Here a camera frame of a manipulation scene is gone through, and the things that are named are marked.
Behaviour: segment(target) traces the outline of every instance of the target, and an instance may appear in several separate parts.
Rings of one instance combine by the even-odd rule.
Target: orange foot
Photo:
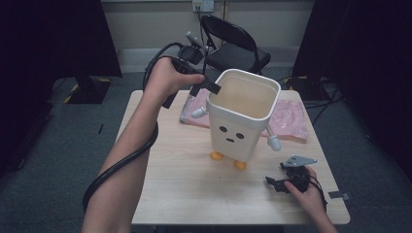
[[[246,169],[246,163],[238,161],[238,160],[234,160],[234,166],[240,171],[243,171]]]
[[[219,161],[219,160],[222,160],[222,159],[223,159],[224,155],[221,154],[221,153],[219,153],[219,152],[217,152],[217,151],[213,151],[213,152],[210,153],[210,157],[211,157],[213,160]]]

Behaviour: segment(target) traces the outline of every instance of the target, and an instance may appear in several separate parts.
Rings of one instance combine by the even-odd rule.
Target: human arm
[[[161,58],[154,66],[142,99],[111,149],[100,174],[136,151],[152,136],[158,113],[166,98],[182,85],[201,83],[202,75],[182,75],[170,58]],[[148,165],[149,151],[125,165],[105,181],[91,196],[82,232],[130,232]]]
[[[312,182],[316,183],[316,172],[310,167],[306,166],[306,168],[309,171]],[[308,189],[305,192],[300,192],[290,182],[285,182],[285,187],[291,192],[294,198],[296,198],[303,210],[305,210],[305,212],[312,218],[321,233],[337,232],[330,221],[330,218],[326,214],[321,193],[313,184],[309,183]]]

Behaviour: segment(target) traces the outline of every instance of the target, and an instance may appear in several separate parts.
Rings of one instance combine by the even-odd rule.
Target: electrical outlet
[[[213,12],[215,10],[215,1],[214,0],[203,0],[203,9],[200,9],[201,12]]]
[[[197,12],[213,12],[215,10],[215,1],[214,0],[191,0],[192,10]]]

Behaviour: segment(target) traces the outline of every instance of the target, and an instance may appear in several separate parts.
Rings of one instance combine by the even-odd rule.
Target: black eye
[[[223,127],[223,126],[221,126],[221,127],[219,127],[219,129],[222,131],[222,132],[227,132],[227,129],[225,128],[225,127]]]
[[[245,136],[243,136],[243,134],[241,134],[241,133],[237,133],[237,134],[236,134],[236,137],[237,137],[238,139],[244,139],[244,138],[245,138]]]

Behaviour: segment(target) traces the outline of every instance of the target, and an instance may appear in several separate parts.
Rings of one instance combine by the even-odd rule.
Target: black curtain
[[[0,171],[52,94],[79,75],[121,77],[99,0],[2,1],[0,8]]]

